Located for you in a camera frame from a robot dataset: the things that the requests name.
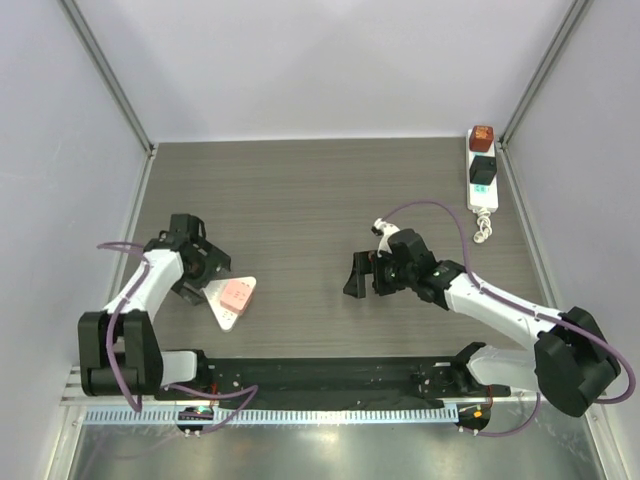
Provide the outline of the white triangular socket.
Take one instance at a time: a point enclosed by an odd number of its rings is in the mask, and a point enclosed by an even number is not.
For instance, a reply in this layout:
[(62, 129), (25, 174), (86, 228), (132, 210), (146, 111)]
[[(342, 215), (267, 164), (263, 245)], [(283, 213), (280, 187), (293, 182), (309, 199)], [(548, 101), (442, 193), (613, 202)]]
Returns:
[(250, 279), (254, 284), (255, 288), (257, 285), (257, 280), (253, 276), (246, 277), (237, 277), (230, 279), (221, 279), (221, 280), (212, 280), (204, 289), (203, 294), (205, 299), (214, 315), (215, 320), (217, 321), (219, 327), (223, 332), (230, 332), (237, 320), (244, 314), (244, 311), (241, 315), (236, 315), (225, 308), (223, 308), (219, 303), (219, 297), (226, 286), (227, 282), (232, 279)]

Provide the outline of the pink cube plug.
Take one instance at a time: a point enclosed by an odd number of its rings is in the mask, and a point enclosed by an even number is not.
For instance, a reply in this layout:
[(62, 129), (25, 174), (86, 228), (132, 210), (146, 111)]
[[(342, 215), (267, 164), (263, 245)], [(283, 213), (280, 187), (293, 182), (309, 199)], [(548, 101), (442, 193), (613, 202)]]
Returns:
[(250, 279), (229, 280), (222, 290), (219, 303), (226, 310), (241, 315), (249, 305), (255, 289)]

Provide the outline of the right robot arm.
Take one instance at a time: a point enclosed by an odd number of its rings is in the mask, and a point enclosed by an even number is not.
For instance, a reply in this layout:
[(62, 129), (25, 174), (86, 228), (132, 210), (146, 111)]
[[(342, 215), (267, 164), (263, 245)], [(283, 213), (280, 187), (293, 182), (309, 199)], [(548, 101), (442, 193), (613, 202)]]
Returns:
[(541, 395), (557, 410), (582, 416), (620, 375), (595, 318), (573, 307), (543, 307), (494, 288), (451, 260), (438, 260), (412, 229), (384, 224), (376, 229), (376, 249), (356, 252), (344, 294), (363, 298), (365, 281), (379, 296), (408, 289), (427, 303), (459, 313), (499, 331), (516, 350), (481, 345), (451, 370), (460, 394), (501, 385)]

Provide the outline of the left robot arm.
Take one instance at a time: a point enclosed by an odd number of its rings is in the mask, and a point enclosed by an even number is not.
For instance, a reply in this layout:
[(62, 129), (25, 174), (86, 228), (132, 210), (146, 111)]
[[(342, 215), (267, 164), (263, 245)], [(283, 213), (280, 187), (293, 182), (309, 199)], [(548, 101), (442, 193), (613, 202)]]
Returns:
[(169, 228), (144, 246), (107, 242), (101, 249), (121, 249), (140, 258), (126, 286), (99, 311), (78, 322), (79, 371), (88, 396), (156, 395), (166, 385), (188, 398), (205, 397), (212, 375), (201, 350), (162, 351), (153, 321), (167, 295), (175, 293), (192, 306), (206, 302), (204, 289), (231, 258), (206, 238), (204, 222), (191, 214), (173, 214)]

